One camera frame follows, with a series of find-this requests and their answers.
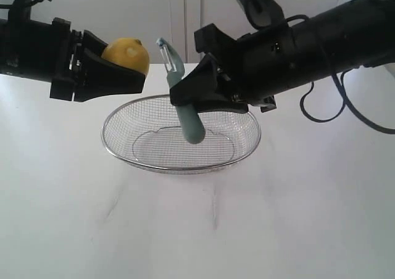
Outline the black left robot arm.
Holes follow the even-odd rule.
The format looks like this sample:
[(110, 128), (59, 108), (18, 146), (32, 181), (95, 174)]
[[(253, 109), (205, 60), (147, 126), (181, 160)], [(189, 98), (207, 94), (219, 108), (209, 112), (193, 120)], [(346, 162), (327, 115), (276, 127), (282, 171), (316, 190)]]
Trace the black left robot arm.
[(31, 8), (45, 0), (13, 0), (1, 5), (1, 74), (50, 83), (50, 98), (85, 102), (103, 96), (140, 94), (143, 73), (104, 60), (107, 44), (71, 23), (32, 20)]

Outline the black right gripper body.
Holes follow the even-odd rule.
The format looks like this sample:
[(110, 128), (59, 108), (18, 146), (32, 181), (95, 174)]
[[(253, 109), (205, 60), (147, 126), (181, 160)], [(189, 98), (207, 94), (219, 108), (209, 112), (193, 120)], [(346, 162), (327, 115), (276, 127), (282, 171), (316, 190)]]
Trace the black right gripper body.
[(216, 29), (215, 63), (216, 96), (254, 106), (327, 76), (323, 41), (311, 22), (282, 23), (238, 39)]

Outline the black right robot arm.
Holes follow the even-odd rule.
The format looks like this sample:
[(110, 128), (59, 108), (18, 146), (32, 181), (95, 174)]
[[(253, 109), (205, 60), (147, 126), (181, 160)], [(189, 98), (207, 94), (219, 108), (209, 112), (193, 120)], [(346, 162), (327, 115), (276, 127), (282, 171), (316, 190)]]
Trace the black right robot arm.
[(170, 90), (174, 106), (245, 113), (276, 108), (275, 95), (357, 67), (394, 61), (394, 0), (351, 0), (289, 25), (274, 0), (237, 0), (254, 33), (214, 24), (194, 34), (203, 59)]

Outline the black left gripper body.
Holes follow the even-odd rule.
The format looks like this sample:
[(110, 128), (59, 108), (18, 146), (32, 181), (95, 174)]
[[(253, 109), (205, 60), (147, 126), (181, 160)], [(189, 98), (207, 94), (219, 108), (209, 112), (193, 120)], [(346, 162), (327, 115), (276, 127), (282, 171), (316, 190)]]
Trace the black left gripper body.
[(77, 33), (67, 20), (1, 20), (1, 74), (51, 84), (50, 97), (81, 101), (81, 75), (75, 64)]

